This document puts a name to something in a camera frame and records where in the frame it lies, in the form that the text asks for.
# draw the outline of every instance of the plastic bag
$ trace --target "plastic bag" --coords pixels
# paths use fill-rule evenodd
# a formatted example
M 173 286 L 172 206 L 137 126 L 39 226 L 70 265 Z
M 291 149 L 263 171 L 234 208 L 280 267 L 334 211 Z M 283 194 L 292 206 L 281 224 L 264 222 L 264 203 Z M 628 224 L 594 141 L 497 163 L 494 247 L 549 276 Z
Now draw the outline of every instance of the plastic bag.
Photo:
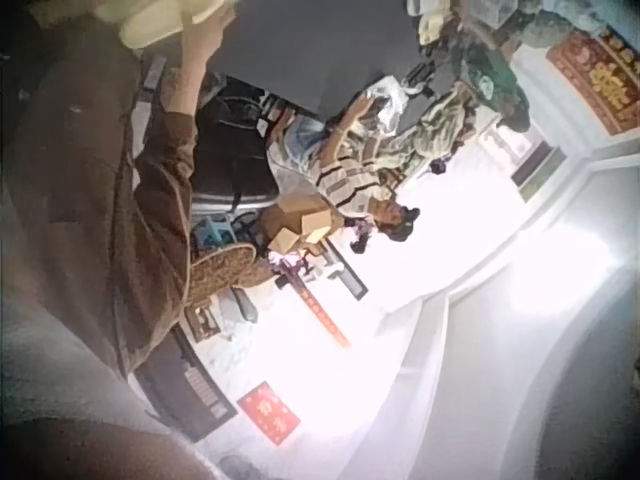
M 382 137 L 392 137 L 398 130 L 400 117 L 407 106 L 409 97 L 402 86 L 389 75 L 365 90 L 374 104 L 360 123 L 370 132 L 378 131 Z

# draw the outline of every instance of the black leather seat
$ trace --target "black leather seat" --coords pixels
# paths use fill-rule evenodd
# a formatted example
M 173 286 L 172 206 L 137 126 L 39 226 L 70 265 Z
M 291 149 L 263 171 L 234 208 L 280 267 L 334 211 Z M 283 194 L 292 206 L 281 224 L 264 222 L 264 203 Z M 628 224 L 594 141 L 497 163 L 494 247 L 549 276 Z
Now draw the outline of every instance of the black leather seat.
M 279 195 L 255 120 L 225 121 L 224 92 L 198 111 L 192 215 L 257 210 Z

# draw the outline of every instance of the open cardboard box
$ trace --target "open cardboard box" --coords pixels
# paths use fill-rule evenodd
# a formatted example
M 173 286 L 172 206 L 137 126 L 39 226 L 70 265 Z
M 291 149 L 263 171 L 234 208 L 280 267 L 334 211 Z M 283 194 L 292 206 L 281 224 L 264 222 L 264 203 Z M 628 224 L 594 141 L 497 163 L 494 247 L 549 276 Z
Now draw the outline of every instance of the open cardboard box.
M 262 213 L 262 228 L 271 239 L 269 249 L 281 255 L 316 244 L 331 230 L 332 211 L 321 195 L 281 195 Z

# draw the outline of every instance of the table top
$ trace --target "table top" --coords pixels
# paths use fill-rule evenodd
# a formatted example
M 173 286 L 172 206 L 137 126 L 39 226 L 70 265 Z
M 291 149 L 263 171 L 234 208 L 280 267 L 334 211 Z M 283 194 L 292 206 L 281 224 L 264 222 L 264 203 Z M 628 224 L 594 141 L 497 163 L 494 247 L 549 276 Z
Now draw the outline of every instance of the table top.
M 328 119 L 421 57 L 400 0 L 245 0 L 210 68 Z

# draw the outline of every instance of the striped shirt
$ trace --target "striped shirt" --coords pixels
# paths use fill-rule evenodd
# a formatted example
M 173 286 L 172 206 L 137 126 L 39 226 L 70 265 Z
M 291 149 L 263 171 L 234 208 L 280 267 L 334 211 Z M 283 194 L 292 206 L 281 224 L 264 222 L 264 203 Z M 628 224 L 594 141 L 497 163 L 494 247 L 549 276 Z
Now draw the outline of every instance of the striped shirt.
M 341 214 L 367 217 L 371 198 L 384 199 L 374 160 L 361 163 L 355 152 L 349 152 L 347 148 L 340 150 L 338 161 L 324 168 L 320 168 L 316 160 L 310 179 Z

